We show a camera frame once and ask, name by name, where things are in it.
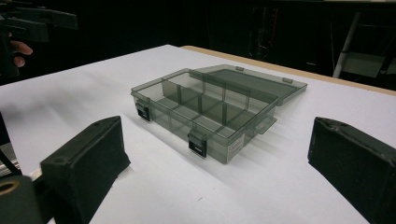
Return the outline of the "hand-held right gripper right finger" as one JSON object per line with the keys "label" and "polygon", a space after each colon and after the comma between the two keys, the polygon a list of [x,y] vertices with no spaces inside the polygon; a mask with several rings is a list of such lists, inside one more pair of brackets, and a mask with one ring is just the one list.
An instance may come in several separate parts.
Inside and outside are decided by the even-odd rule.
{"label": "hand-held right gripper right finger", "polygon": [[370,224],[396,224],[396,149],[344,122],[316,117],[308,163]]}

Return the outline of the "metal stand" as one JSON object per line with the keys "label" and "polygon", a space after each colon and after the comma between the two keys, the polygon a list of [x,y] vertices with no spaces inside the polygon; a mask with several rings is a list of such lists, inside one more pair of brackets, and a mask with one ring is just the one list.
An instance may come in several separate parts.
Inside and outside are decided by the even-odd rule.
{"label": "metal stand", "polygon": [[349,73],[364,77],[396,75],[396,13],[354,14],[332,76]]}

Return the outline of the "grey transparent compartment box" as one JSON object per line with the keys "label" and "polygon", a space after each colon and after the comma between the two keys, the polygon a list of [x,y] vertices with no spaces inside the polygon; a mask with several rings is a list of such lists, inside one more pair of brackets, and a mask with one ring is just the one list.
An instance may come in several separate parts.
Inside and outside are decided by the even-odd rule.
{"label": "grey transparent compartment box", "polygon": [[303,82],[221,64],[182,69],[133,87],[137,114],[205,158],[227,164],[275,122],[276,108],[305,91]]}

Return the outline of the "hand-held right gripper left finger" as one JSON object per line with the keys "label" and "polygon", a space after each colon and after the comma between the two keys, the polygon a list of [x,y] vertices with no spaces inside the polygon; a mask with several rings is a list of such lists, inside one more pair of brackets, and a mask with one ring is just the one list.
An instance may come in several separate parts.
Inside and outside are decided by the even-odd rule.
{"label": "hand-held right gripper left finger", "polygon": [[119,116],[96,121],[40,162],[58,197],[56,223],[89,224],[129,164]]}

